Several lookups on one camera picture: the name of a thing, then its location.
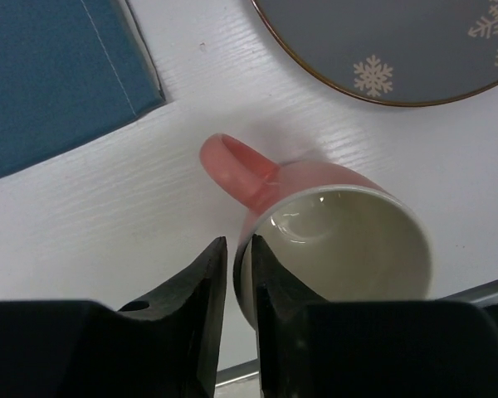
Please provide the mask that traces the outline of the grey plate with deer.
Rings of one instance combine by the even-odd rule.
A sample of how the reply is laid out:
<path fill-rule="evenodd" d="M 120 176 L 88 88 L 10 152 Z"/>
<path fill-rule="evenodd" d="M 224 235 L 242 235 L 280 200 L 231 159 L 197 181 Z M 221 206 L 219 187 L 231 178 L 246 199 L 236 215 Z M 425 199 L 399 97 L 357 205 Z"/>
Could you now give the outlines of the grey plate with deer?
<path fill-rule="evenodd" d="M 286 53 L 324 84 L 422 107 L 498 85 L 498 1 L 256 1 Z"/>

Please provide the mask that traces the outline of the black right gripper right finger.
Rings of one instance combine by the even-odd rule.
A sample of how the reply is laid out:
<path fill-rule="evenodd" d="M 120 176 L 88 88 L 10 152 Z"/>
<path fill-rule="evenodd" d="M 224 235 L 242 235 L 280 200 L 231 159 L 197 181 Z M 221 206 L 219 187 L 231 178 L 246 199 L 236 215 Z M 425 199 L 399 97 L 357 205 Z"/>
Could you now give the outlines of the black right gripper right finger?
<path fill-rule="evenodd" d="M 251 240 L 264 397 L 498 397 L 498 331 L 457 301 L 331 303 Z"/>

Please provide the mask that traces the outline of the pink ceramic mug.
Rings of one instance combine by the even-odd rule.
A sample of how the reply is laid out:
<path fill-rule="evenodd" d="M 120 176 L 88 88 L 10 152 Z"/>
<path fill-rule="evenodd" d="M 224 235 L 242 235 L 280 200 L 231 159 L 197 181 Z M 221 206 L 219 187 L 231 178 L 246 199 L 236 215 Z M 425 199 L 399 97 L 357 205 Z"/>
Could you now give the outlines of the pink ceramic mug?
<path fill-rule="evenodd" d="M 278 164 L 226 134 L 200 149 L 208 176 L 247 210 L 233 265 L 238 305 L 256 324 L 252 237 L 329 301 L 424 299 L 432 248 L 412 211 L 368 178 L 335 163 Z"/>

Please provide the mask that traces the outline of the blue beige checked cloth placemat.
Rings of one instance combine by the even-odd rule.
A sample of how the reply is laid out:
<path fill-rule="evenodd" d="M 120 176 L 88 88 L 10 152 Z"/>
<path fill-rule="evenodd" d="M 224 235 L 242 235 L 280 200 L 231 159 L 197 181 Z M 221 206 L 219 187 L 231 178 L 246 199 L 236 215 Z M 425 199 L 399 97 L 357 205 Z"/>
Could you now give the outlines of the blue beige checked cloth placemat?
<path fill-rule="evenodd" d="M 0 1 L 0 178 L 165 104 L 127 1 Z"/>

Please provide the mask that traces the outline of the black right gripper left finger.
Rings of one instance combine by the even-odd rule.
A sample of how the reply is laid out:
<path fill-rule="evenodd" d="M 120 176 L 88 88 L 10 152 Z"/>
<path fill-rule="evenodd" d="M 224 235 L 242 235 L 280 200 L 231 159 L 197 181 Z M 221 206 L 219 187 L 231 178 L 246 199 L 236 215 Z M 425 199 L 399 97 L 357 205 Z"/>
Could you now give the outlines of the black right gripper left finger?
<path fill-rule="evenodd" d="M 119 310 L 0 301 L 0 397 L 211 397 L 226 291 L 219 237 Z"/>

